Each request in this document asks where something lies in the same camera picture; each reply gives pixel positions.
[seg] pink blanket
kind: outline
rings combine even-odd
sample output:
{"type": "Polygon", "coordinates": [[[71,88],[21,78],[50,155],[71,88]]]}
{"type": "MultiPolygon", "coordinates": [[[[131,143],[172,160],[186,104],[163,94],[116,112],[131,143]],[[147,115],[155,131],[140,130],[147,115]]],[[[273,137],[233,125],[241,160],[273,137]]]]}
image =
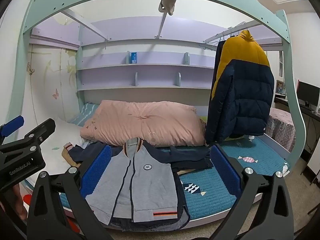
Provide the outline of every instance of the pink blanket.
{"type": "Polygon", "coordinates": [[[193,106],[174,102],[103,100],[81,129],[83,138],[122,146],[139,137],[156,147],[204,145],[204,124],[193,106]]]}

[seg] jacket collar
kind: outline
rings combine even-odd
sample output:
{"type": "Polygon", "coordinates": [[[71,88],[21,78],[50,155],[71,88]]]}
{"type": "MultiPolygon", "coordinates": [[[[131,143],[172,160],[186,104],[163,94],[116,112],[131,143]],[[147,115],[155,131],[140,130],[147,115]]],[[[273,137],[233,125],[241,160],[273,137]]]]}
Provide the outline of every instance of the jacket collar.
{"type": "MultiPolygon", "coordinates": [[[[136,147],[136,151],[135,151],[135,154],[141,149],[141,146],[142,146],[142,143],[143,143],[143,140],[141,138],[133,138],[133,139],[136,139],[137,140],[137,147],[136,147]]],[[[124,154],[128,157],[128,141],[127,140],[124,145],[122,146],[123,147],[123,151],[124,151],[124,154]]]]}
{"type": "Polygon", "coordinates": [[[239,36],[243,38],[246,41],[254,41],[254,38],[251,36],[250,32],[248,30],[242,31],[239,36]]]}

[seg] blue box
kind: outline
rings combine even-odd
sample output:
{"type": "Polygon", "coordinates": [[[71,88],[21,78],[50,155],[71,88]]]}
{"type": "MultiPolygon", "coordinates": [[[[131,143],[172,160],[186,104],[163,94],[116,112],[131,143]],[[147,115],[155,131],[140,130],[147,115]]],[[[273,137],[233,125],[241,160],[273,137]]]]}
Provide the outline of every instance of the blue box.
{"type": "Polygon", "coordinates": [[[135,64],[135,63],[137,63],[137,53],[132,52],[130,56],[130,64],[135,64]]]}

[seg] human hand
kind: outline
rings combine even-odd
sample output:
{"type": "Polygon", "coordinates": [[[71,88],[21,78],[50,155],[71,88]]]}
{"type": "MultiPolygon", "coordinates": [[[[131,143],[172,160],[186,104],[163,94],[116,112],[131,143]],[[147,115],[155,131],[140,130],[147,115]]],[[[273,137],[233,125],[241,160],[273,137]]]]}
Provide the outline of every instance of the human hand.
{"type": "MultiPolygon", "coordinates": [[[[26,208],[23,205],[23,199],[21,197],[20,194],[20,186],[19,184],[15,185],[12,187],[12,191],[16,196],[16,201],[15,201],[15,210],[17,212],[17,214],[19,215],[20,219],[25,220],[27,218],[28,212],[26,210],[26,208]]],[[[2,203],[0,202],[0,205],[2,207],[2,209],[5,211],[4,206],[2,205],[2,203]]]]}

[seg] blue gripper pad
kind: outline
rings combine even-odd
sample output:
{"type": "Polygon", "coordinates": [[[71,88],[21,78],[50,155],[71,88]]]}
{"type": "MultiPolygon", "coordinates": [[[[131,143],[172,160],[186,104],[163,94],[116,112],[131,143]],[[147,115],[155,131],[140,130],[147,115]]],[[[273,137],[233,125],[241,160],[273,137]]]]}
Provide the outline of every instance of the blue gripper pad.
{"type": "Polygon", "coordinates": [[[111,156],[111,147],[106,145],[82,176],[80,194],[83,198],[93,193],[111,160],[111,156]]]}
{"type": "Polygon", "coordinates": [[[240,197],[240,177],[216,145],[211,147],[210,158],[229,193],[235,195],[237,198],[240,197]]]}
{"type": "Polygon", "coordinates": [[[2,127],[1,136],[8,137],[10,134],[22,127],[23,124],[23,117],[21,115],[17,116],[2,127]]]}

